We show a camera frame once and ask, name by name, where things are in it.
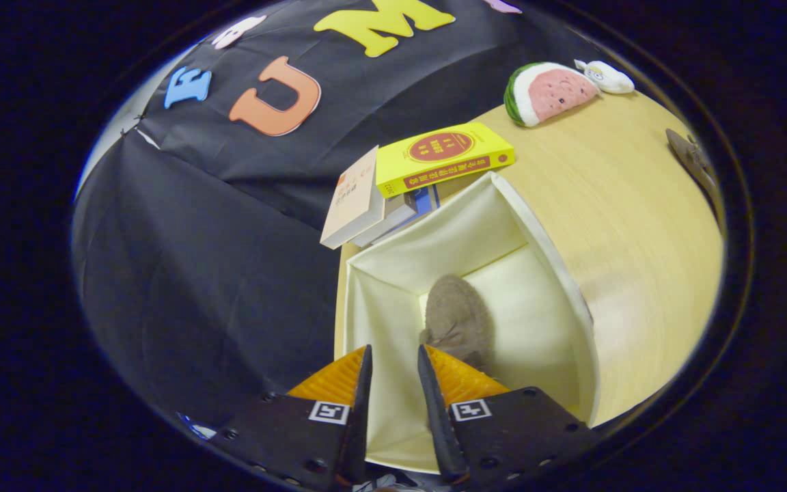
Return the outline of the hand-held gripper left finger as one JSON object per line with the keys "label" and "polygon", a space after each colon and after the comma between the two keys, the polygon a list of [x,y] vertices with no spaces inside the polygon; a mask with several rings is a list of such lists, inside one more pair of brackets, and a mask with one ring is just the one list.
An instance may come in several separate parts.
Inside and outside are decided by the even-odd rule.
{"label": "hand-held gripper left finger", "polygon": [[210,447],[290,491],[346,491],[365,482],[374,358],[350,352],[290,392],[253,396],[210,439]]}

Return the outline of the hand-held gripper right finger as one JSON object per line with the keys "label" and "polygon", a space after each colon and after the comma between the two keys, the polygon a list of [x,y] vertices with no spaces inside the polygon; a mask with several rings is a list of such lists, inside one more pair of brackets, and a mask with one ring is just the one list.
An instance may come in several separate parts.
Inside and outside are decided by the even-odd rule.
{"label": "hand-held gripper right finger", "polygon": [[581,468],[599,434],[543,390],[508,389],[426,344],[417,356],[441,477],[451,486],[546,484]]}

